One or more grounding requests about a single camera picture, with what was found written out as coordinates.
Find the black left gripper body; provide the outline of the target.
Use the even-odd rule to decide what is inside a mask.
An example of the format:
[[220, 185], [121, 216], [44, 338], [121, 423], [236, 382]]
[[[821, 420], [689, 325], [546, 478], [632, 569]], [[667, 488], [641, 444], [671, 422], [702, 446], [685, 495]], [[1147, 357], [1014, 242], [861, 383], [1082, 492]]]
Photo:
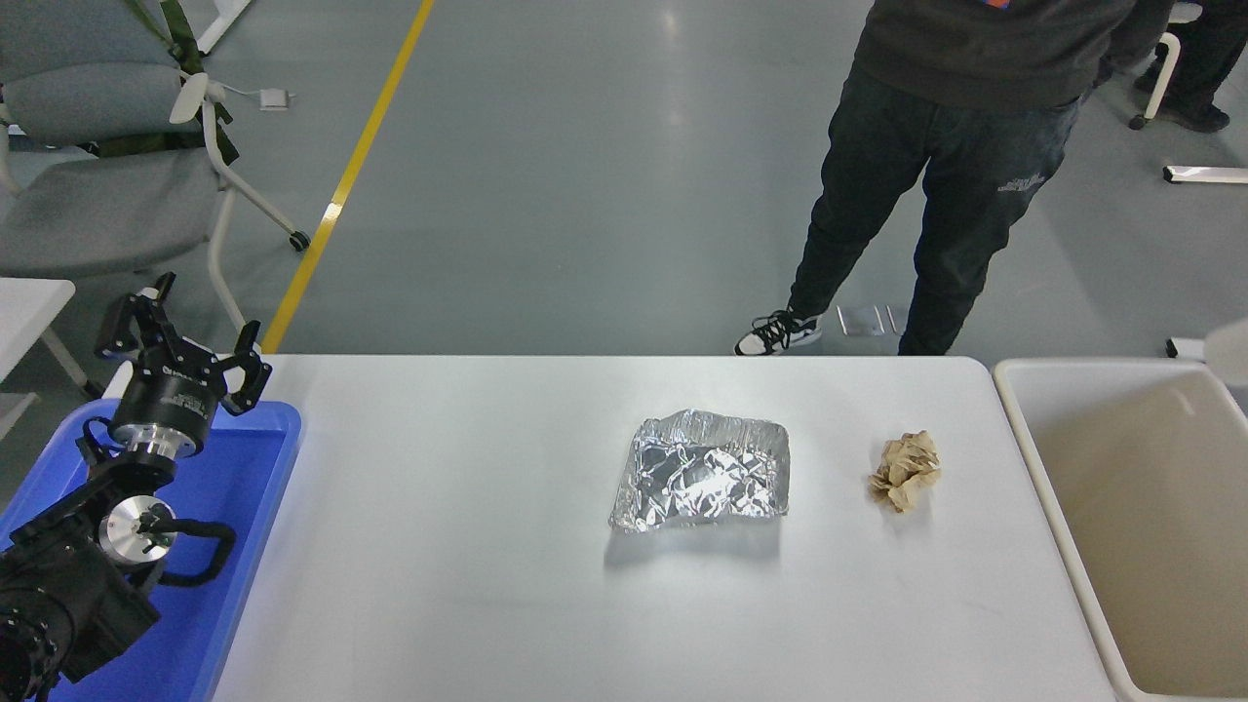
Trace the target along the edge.
[[115, 443], [129, 443], [139, 430], [173, 430], [186, 443], [203, 443], [223, 396], [217, 356], [203, 349], [170, 353], [147, 350], [131, 361], [134, 373], [110, 421]]

